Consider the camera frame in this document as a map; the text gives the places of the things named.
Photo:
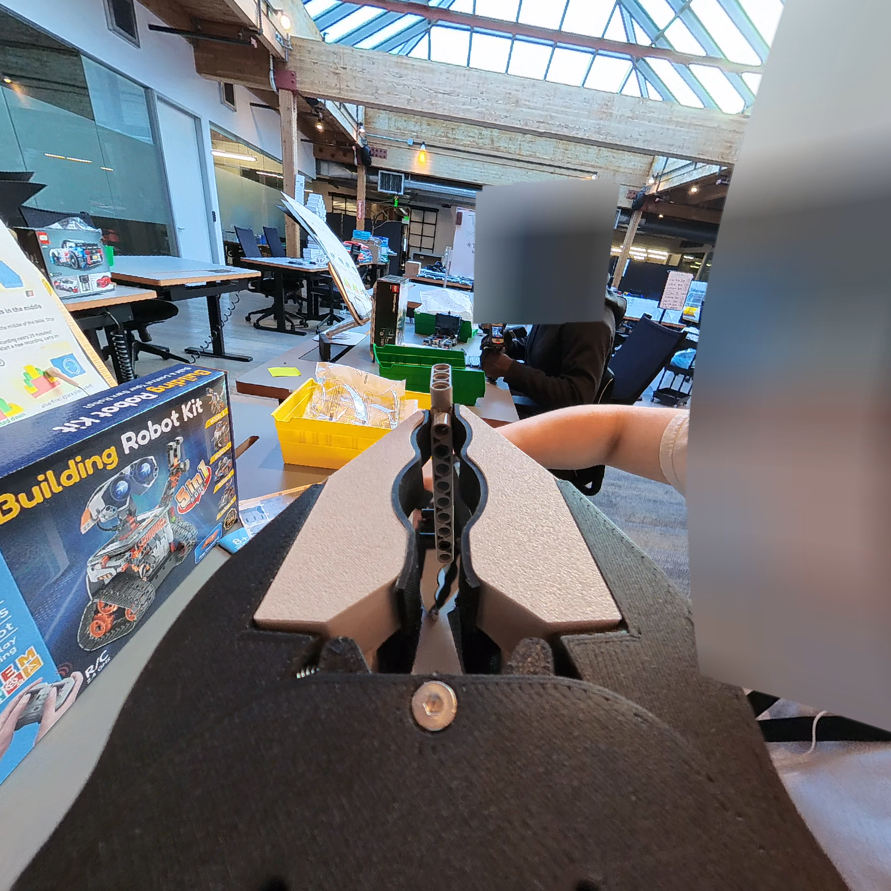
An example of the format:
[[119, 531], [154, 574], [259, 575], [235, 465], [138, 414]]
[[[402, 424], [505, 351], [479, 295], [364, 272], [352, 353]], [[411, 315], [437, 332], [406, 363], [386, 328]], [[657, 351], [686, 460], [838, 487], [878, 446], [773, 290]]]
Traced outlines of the black office chair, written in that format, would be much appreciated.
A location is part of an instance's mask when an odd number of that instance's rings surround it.
[[[235, 227], [235, 233], [239, 240], [244, 258], [261, 258], [262, 254], [259, 249], [256, 237], [249, 228]], [[272, 278], [261, 276], [258, 279], [250, 280], [247, 284], [247, 290], [256, 294], [263, 294], [266, 297], [274, 297], [274, 281]], [[274, 306], [264, 311], [254, 310], [245, 316], [247, 322], [256, 316], [253, 326], [257, 329], [263, 328], [262, 321], [274, 315]]]
[[123, 330], [128, 343], [129, 357], [132, 362], [136, 362], [140, 352], [155, 355], [163, 360], [174, 360], [176, 362], [189, 362], [188, 358], [174, 354], [169, 348], [151, 345], [148, 326], [161, 323], [174, 318], [178, 314], [178, 309], [171, 301], [164, 299], [151, 299], [131, 303], [128, 305], [131, 318], [122, 323]]
[[272, 270], [272, 279], [274, 281], [274, 315], [271, 316], [275, 329], [279, 332], [290, 333], [296, 336], [305, 336], [308, 330], [308, 321], [300, 314], [290, 313], [285, 308], [288, 299], [295, 302], [297, 307], [301, 303], [303, 296], [304, 277], [302, 273], [298, 273], [291, 258], [286, 256], [284, 245], [277, 229], [272, 227], [264, 228], [264, 235], [271, 257], [268, 260], [277, 260], [278, 265], [274, 264], [269, 267]]
[[683, 329], [641, 318], [609, 360], [608, 370], [613, 377], [601, 402], [625, 406], [636, 403], [683, 338]]

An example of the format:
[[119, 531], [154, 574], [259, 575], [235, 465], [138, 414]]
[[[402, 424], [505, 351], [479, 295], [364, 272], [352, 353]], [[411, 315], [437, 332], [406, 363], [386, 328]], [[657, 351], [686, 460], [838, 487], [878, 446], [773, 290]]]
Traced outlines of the dark tall set box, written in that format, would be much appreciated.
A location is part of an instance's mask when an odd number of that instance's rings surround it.
[[401, 346], [405, 339], [407, 278], [397, 275], [380, 277], [374, 284], [371, 340], [379, 348]]

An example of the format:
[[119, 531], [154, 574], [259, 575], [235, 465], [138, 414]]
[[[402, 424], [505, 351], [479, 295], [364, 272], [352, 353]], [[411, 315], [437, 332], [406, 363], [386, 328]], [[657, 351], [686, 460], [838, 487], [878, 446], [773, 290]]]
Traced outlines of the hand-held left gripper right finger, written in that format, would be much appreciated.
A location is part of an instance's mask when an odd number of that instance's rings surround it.
[[621, 632], [621, 613], [557, 480], [464, 407], [461, 581], [455, 636], [468, 674], [498, 674], [516, 645]]

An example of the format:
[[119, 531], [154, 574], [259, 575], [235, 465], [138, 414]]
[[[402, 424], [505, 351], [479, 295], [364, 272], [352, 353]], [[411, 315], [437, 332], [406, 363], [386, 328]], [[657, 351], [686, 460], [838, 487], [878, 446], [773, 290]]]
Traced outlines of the grey office desk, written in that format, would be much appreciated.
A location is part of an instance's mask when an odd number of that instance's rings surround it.
[[[371, 356], [371, 343], [368, 326], [364, 326], [362, 340], [351, 347], [332, 347], [332, 361], [343, 363], [371, 373], [379, 369]], [[293, 348], [266, 360], [236, 378], [235, 387], [239, 393], [273, 398], [279, 403], [290, 393], [302, 386], [303, 381], [313, 376], [316, 362], [319, 361], [318, 342], [309, 337], [297, 338], [299, 343]], [[269, 373], [273, 367], [294, 367], [300, 371], [298, 377], [274, 377]], [[500, 427], [518, 420], [517, 407], [510, 390], [504, 381], [486, 382], [485, 395], [477, 400], [473, 411], [492, 427]]]

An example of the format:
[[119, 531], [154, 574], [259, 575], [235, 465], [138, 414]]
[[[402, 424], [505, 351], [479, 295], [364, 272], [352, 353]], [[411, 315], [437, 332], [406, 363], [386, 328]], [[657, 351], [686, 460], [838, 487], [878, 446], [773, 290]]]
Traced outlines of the toy car set box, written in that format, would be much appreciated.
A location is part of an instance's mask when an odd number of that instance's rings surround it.
[[82, 217], [36, 228], [47, 278], [62, 300], [115, 291], [102, 232]]

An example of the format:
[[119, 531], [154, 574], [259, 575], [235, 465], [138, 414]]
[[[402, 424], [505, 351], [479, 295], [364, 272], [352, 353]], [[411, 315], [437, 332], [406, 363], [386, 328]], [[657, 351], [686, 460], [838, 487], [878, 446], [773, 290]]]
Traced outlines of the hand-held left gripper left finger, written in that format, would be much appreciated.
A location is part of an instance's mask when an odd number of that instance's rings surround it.
[[426, 494], [418, 411], [324, 484], [259, 607], [263, 629], [348, 637], [373, 668], [401, 627], [396, 585], [413, 555], [412, 513]]

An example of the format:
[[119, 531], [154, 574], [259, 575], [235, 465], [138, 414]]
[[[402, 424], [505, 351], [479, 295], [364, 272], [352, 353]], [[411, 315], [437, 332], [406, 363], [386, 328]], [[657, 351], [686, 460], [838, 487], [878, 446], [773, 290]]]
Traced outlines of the clear plastic bags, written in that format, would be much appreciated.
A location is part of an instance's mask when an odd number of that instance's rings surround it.
[[316, 364], [316, 387], [304, 417], [381, 429], [394, 429], [406, 393], [394, 381], [331, 362]]

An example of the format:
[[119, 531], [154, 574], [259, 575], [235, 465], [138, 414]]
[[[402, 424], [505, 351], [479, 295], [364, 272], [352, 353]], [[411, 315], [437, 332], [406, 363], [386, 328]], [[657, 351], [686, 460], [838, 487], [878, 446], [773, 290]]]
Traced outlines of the tilted instruction poster board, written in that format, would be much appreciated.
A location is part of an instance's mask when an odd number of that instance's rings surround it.
[[329, 273], [351, 315], [351, 320], [319, 328], [319, 343], [331, 344], [343, 332], [370, 321], [373, 299], [363, 287], [362, 276], [344, 245], [334, 236], [324, 220], [282, 193], [285, 212], [305, 228], [322, 246], [328, 257]]

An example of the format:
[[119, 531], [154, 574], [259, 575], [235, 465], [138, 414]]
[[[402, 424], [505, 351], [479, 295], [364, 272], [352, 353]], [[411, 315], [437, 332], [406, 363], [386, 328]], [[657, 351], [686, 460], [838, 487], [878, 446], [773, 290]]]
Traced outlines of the black rolling cart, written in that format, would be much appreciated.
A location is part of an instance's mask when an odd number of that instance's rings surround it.
[[677, 351], [659, 378], [651, 401], [667, 407], [683, 407], [691, 397], [692, 379], [695, 371], [696, 348]]

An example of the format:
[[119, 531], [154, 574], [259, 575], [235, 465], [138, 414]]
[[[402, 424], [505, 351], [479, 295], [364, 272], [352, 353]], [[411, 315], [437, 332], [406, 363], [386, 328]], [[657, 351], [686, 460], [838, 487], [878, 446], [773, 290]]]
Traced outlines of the white instruction poster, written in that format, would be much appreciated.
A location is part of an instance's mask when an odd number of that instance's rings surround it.
[[2, 284], [13, 289], [18, 301], [34, 293], [24, 291], [22, 279], [3, 263], [1, 253], [2, 427], [109, 388], [86, 367], [78, 344], [44, 318], [39, 303], [27, 306], [27, 313], [16, 306], [16, 315], [2, 325]]

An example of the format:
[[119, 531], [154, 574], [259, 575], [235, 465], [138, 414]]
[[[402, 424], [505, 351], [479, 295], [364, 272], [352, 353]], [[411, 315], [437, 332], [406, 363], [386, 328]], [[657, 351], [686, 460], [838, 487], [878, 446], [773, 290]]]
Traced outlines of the person's right forearm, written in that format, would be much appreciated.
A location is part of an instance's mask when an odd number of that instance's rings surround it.
[[567, 407], [496, 431], [548, 470], [582, 470], [602, 464], [666, 483], [659, 444], [669, 422], [687, 414], [666, 408]]

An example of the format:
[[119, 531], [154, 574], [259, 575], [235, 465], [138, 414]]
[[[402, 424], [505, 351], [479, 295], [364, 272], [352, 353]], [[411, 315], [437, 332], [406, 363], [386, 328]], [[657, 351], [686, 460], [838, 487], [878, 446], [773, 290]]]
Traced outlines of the wood-topped desk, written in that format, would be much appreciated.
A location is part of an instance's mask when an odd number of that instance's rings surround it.
[[86, 341], [91, 345], [91, 349], [98, 355], [102, 352], [102, 344], [97, 331], [104, 331], [106, 338], [119, 333], [118, 326], [133, 318], [131, 304], [156, 297], [156, 291], [151, 289], [116, 285], [114, 291], [74, 296], [63, 299], [61, 303], [66, 306], [82, 330]]
[[267, 318], [273, 318], [274, 329], [296, 336], [304, 336], [309, 324], [301, 315], [290, 313], [285, 308], [285, 284], [287, 281], [307, 282], [307, 306], [314, 312], [320, 310], [320, 298], [326, 296], [329, 303], [328, 316], [321, 316], [320, 320], [330, 320], [334, 317], [333, 311], [340, 305], [339, 299], [334, 294], [334, 285], [329, 274], [328, 264], [307, 263], [294, 258], [250, 258], [243, 257], [240, 265], [246, 269], [258, 270], [261, 281], [257, 287], [273, 298], [273, 306], [258, 315], [253, 322], [256, 329], [272, 330], [263, 325]]
[[252, 362], [249, 355], [226, 352], [219, 297], [246, 289], [248, 280], [261, 277], [259, 271], [172, 256], [117, 256], [110, 274], [116, 282], [145, 285], [173, 302], [205, 297], [210, 339], [201, 348], [186, 348], [186, 353]]

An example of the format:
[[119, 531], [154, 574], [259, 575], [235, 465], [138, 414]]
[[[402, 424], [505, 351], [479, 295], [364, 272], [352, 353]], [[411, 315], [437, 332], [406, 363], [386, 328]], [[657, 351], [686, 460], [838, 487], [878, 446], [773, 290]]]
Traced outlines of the whiteboard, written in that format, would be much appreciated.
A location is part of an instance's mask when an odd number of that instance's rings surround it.
[[455, 229], [450, 254], [450, 273], [466, 279], [474, 278], [475, 264], [475, 210], [465, 207], [455, 209]]

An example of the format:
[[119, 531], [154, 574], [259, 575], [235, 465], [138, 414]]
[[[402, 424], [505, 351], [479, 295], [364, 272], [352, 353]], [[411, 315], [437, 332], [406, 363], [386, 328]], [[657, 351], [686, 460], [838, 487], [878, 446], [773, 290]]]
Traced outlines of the green parts bin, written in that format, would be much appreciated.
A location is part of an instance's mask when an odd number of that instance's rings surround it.
[[452, 338], [460, 343], [468, 342], [473, 336], [473, 324], [460, 315], [448, 313], [427, 313], [415, 311], [415, 333], [424, 337]]
[[394, 381], [405, 381], [406, 389], [428, 392], [431, 368], [440, 363], [451, 366], [452, 401], [472, 407], [485, 395], [482, 371], [465, 367], [465, 354], [460, 349], [434, 349], [417, 346], [373, 345], [373, 356], [379, 365], [378, 374]]

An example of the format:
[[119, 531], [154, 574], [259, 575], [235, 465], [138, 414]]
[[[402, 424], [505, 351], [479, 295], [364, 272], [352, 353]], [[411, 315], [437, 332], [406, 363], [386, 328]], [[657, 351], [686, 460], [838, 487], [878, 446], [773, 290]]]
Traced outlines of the yellow plastic bin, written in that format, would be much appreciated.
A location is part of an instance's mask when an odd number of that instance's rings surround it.
[[[315, 387], [308, 380], [273, 412], [284, 462], [337, 470], [392, 430], [305, 418]], [[400, 421], [429, 407], [428, 393], [406, 390]]]

